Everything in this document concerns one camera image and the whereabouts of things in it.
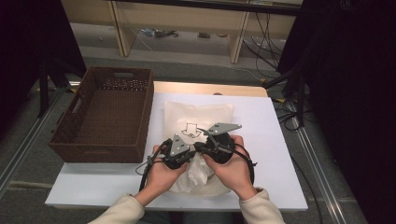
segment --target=brown wicker basket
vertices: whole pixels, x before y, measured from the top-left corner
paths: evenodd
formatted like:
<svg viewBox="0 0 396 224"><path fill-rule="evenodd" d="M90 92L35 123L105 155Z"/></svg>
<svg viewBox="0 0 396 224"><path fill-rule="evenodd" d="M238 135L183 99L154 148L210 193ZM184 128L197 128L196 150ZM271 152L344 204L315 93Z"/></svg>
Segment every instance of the brown wicker basket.
<svg viewBox="0 0 396 224"><path fill-rule="evenodd" d="M91 67L49 142L66 162L142 162L151 69Z"/></svg>

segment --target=finger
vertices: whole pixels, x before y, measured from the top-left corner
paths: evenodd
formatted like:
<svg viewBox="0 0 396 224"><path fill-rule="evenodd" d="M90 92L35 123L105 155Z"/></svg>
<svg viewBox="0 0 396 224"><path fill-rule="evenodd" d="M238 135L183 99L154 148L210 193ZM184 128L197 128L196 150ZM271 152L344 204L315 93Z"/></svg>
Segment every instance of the finger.
<svg viewBox="0 0 396 224"><path fill-rule="evenodd" d="M184 172L186 172L188 166L188 163L184 163L183 165L181 165L178 169L176 169L177 174L182 175Z"/></svg>
<svg viewBox="0 0 396 224"><path fill-rule="evenodd" d="M204 154L203 155L204 160L206 164L212 169L215 170L214 168L218 165L210 156Z"/></svg>
<svg viewBox="0 0 396 224"><path fill-rule="evenodd" d="M152 148L152 153L155 153L155 152L158 150L159 147L160 147L159 145L155 145L155 146Z"/></svg>
<svg viewBox="0 0 396 224"><path fill-rule="evenodd" d="M245 150L244 148L242 148L242 147L244 146L244 139L243 139L243 137L242 137L242 136L239 136L239 135L232 135L232 134L231 134L231 138L233 139L233 142L236 144L235 149L236 149L237 151L239 151L240 153L242 153L243 155L249 157L248 151Z"/></svg>
<svg viewBox="0 0 396 224"><path fill-rule="evenodd" d="M244 139L242 138L242 136L231 134L231 138L233 139L234 143L241 146L244 145Z"/></svg>

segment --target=table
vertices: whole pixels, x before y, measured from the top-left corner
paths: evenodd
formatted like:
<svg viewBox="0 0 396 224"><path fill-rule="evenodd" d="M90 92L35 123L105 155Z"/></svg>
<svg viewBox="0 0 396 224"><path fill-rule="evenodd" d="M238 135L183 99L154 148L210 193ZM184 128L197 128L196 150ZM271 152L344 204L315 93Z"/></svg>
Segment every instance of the table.
<svg viewBox="0 0 396 224"><path fill-rule="evenodd" d="M271 200L282 211L307 209L274 107L271 99L266 97L265 89L176 82L155 82L154 87L145 158L152 147L162 141L165 101L194 105L233 104L233 122L242 124L243 128L232 133L244 136L245 147L251 159L258 163L255 167L255 185L266 188ZM224 95L213 95L216 92ZM65 163L46 204L59 208L110 206L122 193L138 192L141 176L135 169L139 165ZM215 197L165 192L150 203L147 209L238 211L239 203L233 192Z"/></svg>

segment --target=white cloth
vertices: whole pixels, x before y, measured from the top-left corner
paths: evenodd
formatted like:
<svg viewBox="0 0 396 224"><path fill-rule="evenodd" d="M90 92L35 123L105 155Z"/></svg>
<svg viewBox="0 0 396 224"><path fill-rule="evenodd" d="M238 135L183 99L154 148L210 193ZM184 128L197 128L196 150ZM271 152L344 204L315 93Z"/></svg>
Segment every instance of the white cloth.
<svg viewBox="0 0 396 224"><path fill-rule="evenodd" d="M207 130L217 122L231 123L232 118L233 105L186 105L165 102L163 140L173 139L176 133L186 144L206 142L207 136L198 128ZM230 191L214 175L199 153L195 154L187 172L179 177L170 190L205 196L216 196Z"/></svg>

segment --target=robotic hand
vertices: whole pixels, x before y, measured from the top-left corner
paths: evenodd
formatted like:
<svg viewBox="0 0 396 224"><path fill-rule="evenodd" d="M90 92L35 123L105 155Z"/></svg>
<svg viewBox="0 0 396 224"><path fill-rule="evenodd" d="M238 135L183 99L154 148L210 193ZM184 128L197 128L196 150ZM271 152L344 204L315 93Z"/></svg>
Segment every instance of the robotic hand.
<svg viewBox="0 0 396 224"><path fill-rule="evenodd" d="M253 166L255 164L253 164L250 158L235 150L235 143L228 134L228 132L241 127L240 124L216 123L208 130L198 129L202 131L204 135L207 135L206 142L196 142L193 145L186 144L179 135L175 134L173 140L167 139L159 146L159 150L157 150L154 155L148 156L148 166L143 174L140 190L146 183L147 174L155 158L162 158L167 167L170 169L177 169L185 162L189 162L197 152L206 154L215 162L221 164L226 163L234 153L238 154L247 162L250 171L250 180L253 183Z"/></svg>

